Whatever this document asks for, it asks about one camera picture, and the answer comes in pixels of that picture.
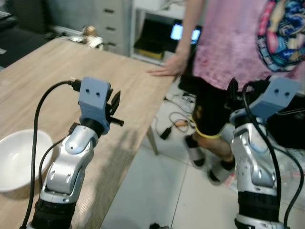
white bowl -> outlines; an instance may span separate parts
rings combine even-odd
[[[0,192],[16,190],[31,181],[33,130],[15,132],[0,141]],[[53,144],[50,136],[38,130],[35,179],[43,154]],[[44,159],[42,170],[49,164],[53,150]]]

wooden table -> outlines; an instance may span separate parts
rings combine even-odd
[[[155,66],[84,45],[56,39],[0,72],[0,138],[33,126],[43,93],[54,83],[91,76],[121,90],[116,117],[124,127],[111,125],[100,138],[88,165],[72,220],[73,228],[99,229],[126,172],[157,113],[172,77],[151,77]],[[52,92],[42,107],[39,129],[57,141],[78,122],[79,93],[67,86]],[[29,187],[0,194],[0,227],[17,229],[22,223]],[[34,203],[38,198],[38,189]]]

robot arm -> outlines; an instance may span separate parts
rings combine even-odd
[[[272,78],[267,85],[264,93],[249,106],[265,134],[263,124],[286,108],[300,89],[297,82],[286,78]],[[269,148],[245,109],[233,112],[230,121],[236,127],[231,143],[236,160],[239,203],[235,224],[238,229],[284,229],[278,220],[277,177]]]
[[[66,137],[60,154],[51,165],[35,206],[29,229],[68,229],[79,198],[85,169],[93,158],[93,149],[101,135],[108,133],[110,123],[123,125],[111,117],[119,105],[120,92],[107,104],[110,84],[85,77],[79,82],[81,124]]]

hand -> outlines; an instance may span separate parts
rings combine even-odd
[[[152,76],[178,76],[184,73],[189,59],[190,49],[177,48],[176,53],[171,56],[163,68],[149,70]]]

table leg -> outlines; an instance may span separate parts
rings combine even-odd
[[[148,140],[149,140],[149,142],[150,142],[150,144],[152,146],[152,149],[153,149],[154,153],[156,155],[158,155],[159,152],[158,152],[158,148],[157,148],[157,145],[156,145],[156,141],[154,139],[153,129],[152,129],[151,126],[149,126],[149,129],[148,129],[146,135],[147,135],[147,138],[148,138]]]

